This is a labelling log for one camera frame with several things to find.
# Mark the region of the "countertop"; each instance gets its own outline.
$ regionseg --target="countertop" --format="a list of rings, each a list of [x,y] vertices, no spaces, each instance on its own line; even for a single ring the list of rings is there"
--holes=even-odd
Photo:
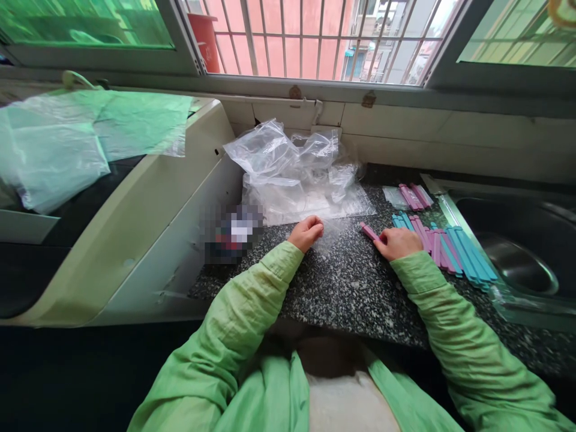
[[[360,231],[367,223],[375,232],[392,227],[398,213],[385,199],[384,185],[423,184],[425,170],[369,164],[361,185],[376,214],[344,219],[344,230],[327,255],[311,249],[296,273],[280,313],[299,322],[346,331],[405,346],[430,350],[424,323],[409,301],[390,265]],[[442,178],[509,185],[504,179],[444,175]],[[424,225],[445,222],[437,203],[419,213]],[[212,299],[235,275],[257,263],[270,249],[286,240],[294,224],[266,227],[260,242],[234,266],[206,265],[189,296]],[[532,371],[548,376],[576,376],[576,335],[506,322],[491,304],[488,294],[473,288],[466,279],[446,274],[446,279],[476,308],[476,312],[498,334],[512,354]]]

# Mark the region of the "wall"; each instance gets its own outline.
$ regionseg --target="wall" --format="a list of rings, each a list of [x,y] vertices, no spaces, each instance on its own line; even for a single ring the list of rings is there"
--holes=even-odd
[[[0,80],[0,104],[57,88]],[[314,108],[224,101],[236,135],[277,118],[288,134],[311,128]],[[576,120],[324,102],[318,121],[342,128],[364,161],[576,184]]]

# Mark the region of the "sink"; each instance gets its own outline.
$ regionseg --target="sink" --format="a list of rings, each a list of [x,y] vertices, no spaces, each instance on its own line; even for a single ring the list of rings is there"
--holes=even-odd
[[[421,177],[497,272],[500,315],[576,334],[576,196]]]
[[[507,283],[531,295],[576,301],[576,215],[528,197],[449,195]]]

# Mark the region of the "window frame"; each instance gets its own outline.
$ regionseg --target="window frame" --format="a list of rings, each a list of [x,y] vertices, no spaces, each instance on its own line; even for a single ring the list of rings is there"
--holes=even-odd
[[[56,47],[10,43],[7,35],[0,43],[0,53],[6,53],[12,63],[28,68],[59,68],[77,71],[122,71],[146,74],[199,76],[205,73],[203,61],[198,62],[198,45],[190,23],[175,0],[156,0],[162,20],[174,43],[174,49]]]
[[[199,55],[196,40],[191,31],[188,20],[184,12],[185,5],[181,0],[157,0],[158,9],[162,7],[163,17],[166,4],[171,7],[173,20],[164,21],[174,38],[174,32],[180,29],[181,37],[190,44],[188,56],[193,58],[193,62],[199,65],[197,70],[187,69],[174,72],[151,72],[131,65],[123,70],[116,66],[112,70],[106,70],[93,62],[86,68],[76,70],[81,72],[87,79],[107,79],[112,86],[118,87],[138,87],[151,89],[165,89],[174,91],[190,91],[227,95],[246,95],[255,97],[290,98],[294,93],[291,90],[295,86],[300,90],[302,98],[318,99],[322,101],[334,101],[342,103],[362,103],[364,97],[370,93],[376,97],[374,104],[398,107],[415,107],[427,109],[444,109],[456,111],[472,111],[482,113],[496,113],[505,115],[523,115],[528,117],[550,117],[550,118],[576,118],[576,100],[565,97],[564,94],[546,93],[544,94],[522,94],[519,92],[507,91],[506,88],[482,88],[472,85],[470,82],[460,83],[457,86],[450,86],[442,82],[441,77],[443,52],[454,50],[458,43],[454,35],[461,34],[464,25],[468,23],[470,36],[473,34],[478,23],[484,16],[485,11],[491,5],[491,0],[470,0],[468,8],[466,5],[457,16],[452,32],[452,37],[448,37],[443,45],[439,47],[435,64],[431,66],[431,73],[424,87],[403,86],[403,85],[375,85],[370,82],[342,82],[342,81],[322,81],[307,79],[290,79],[274,77],[254,77],[239,75],[208,74],[203,60]],[[0,79],[11,80],[39,80],[49,82],[59,82],[61,80],[63,65],[55,67],[28,67],[20,65],[10,67],[0,65]]]
[[[576,72],[571,68],[457,63],[494,0],[472,0],[460,10],[450,37],[436,56],[424,88],[438,91],[487,92],[541,98],[576,96]]]

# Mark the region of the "jacket sleeve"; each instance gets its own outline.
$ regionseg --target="jacket sleeve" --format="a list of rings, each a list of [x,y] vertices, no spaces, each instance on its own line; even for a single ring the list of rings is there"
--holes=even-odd
[[[278,317],[303,256],[285,241],[222,288],[198,331],[162,366],[129,432],[214,428],[238,390],[239,369]]]
[[[475,430],[574,430],[548,386],[510,354],[426,252],[391,265],[418,306],[458,412]]]

